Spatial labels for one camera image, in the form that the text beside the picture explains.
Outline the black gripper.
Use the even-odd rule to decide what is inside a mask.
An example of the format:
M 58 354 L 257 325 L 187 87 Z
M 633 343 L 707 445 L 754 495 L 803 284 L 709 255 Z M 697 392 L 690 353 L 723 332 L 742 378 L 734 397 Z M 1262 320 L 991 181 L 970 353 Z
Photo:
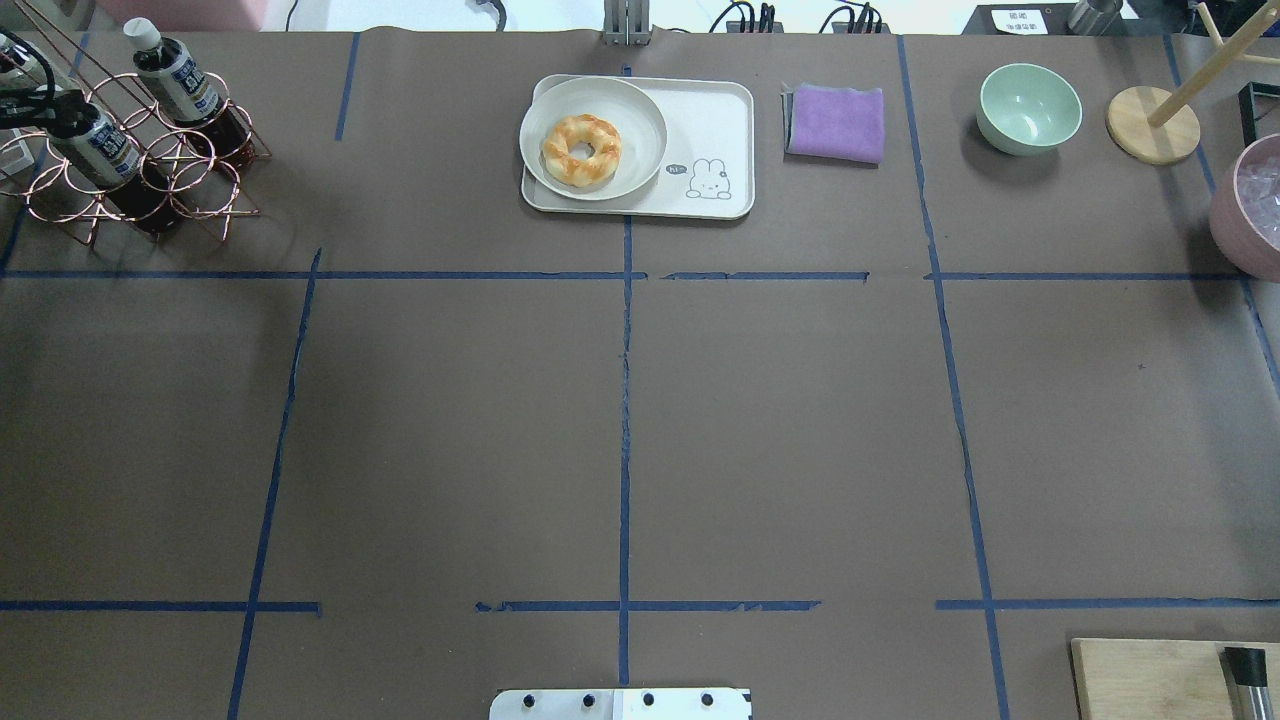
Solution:
M 3 129 L 36 128 L 51 136 L 78 136 L 90 127 L 91 104 L 79 90 L 42 85 L 3 91 Z

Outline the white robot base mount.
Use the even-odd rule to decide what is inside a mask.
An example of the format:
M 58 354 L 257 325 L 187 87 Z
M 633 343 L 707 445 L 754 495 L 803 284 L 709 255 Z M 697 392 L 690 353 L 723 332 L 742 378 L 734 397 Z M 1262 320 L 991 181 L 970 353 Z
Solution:
M 489 719 L 753 719 L 748 689 L 731 687 L 511 689 Z

